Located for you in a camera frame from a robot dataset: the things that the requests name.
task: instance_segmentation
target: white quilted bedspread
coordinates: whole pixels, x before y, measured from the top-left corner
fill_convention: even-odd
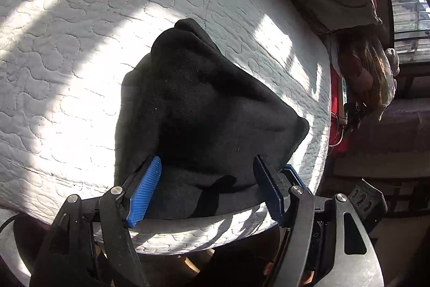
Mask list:
[[[0,0],[1,206],[51,222],[68,195],[100,196],[112,186],[124,75],[185,17],[308,120],[290,163],[317,188],[328,143],[329,60],[289,0]],[[154,254],[215,247],[274,224],[264,203],[145,223],[133,239],[138,251]]]

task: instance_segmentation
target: quilted stitching pattern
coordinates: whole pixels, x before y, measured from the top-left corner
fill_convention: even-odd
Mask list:
[[[184,17],[307,118],[310,133],[291,163],[316,189],[328,141],[329,63],[289,0],[0,0],[1,205],[51,222],[68,195],[100,196],[113,184],[124,75]],[[180,222],[141,227],[138,250],[215,247],[273,225],[264,204]]]

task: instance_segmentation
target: mattress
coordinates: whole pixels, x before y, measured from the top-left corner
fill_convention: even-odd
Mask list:
[[[316,190],[328,147],[329,59],[289,0],[0,0],[2,207],[50,223],[70,194],[95,197],[112,186],[124,75],[185,17],[308,120],[290,163]],[[177,254],[274,224],[262,203],[217,217],[145,220],[131,235],[138,252]]]

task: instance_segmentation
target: blue rubber tip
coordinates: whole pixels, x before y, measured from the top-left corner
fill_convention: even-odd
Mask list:
[[[129,227],[135,227],[136,223],[145,216],[160,175],[161,160],[158,156],[155,156],[130,199],[130,211],[127,216]]]

